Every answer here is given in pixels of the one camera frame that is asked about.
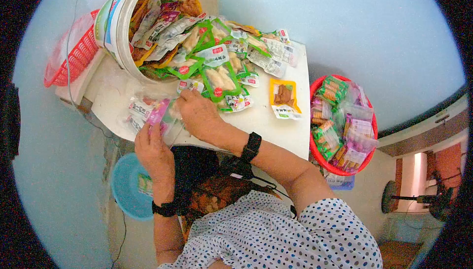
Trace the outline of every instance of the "black wrist strap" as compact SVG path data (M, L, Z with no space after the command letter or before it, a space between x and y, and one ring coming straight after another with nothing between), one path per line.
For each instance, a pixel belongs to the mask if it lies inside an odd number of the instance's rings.
M176 214L177 205L174 202L163 203L161 206L157 206L154 201L151 202L151 208L154 214L160 214L165 218L172 217Z
M243 147L243 152L241 154L240 159L246 163L250 163L253 158L258 155L260 146L261 146L261 136L255 132L250 134L248 138L248 144Z

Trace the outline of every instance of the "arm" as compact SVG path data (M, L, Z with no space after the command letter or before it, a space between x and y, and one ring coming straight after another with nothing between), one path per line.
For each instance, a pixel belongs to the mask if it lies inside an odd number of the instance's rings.
M190 91L182 91L177 102L186 129L193 136L236 156L241 155L249 135L224 122L212 102ZM334 197L312 163L270 142L261 142L259 153L251 163L287 190L298 214L311 203Z
M149 130L146 123L136 136L135 152L153 181L153 201L161 206L174 200L174 155L162 141L159 126L153 126L150 135ZM154 214L154 244L158 265L175 262L184 246L177 216Z

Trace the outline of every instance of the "fan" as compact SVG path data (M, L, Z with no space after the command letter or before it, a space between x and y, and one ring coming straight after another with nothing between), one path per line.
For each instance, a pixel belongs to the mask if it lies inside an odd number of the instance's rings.
M435 219L445 222L451 213L450 199L453 194L453 188L437 195L420 195L417 197L396 195L396 182L389 181L383 192L381 199L381 211L383 214L390 213L397 209L396 200L417 201L417 203L429 203L429 212Z

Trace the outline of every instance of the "table surface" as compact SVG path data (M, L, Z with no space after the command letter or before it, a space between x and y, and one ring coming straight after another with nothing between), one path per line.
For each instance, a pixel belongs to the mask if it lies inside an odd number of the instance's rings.
M254 100L251 108L230 114L222 113L223 120L248 133L254 131L264 140L286 148L301 158L308 159L310 132L310 89L305 46L293 42L299 50L299 62L296 67L287 67L283 80L292 80L297 84L298 106L302 119L278 119L269 104L269 80L271 75L258 71L260 87L245 86ZM117 136L134 141L135 134L123 125L128 102L135 92L162 92L177 95L179 80L168 83L141 84L121 70L110 56L106 56L97 68L85 96L93 102L92 112ZM175 145L196 145L216 149L191 136L185 129L175 127L169 134Z

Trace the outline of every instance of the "polka dot shirt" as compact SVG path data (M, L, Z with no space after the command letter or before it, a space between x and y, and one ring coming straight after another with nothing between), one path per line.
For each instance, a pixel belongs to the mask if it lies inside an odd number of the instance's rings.
M317 201L296 221L282 200L254 190L196 220L176 262L158 268L208 268L220 259L237 269L383 267L375 239L344 201Z

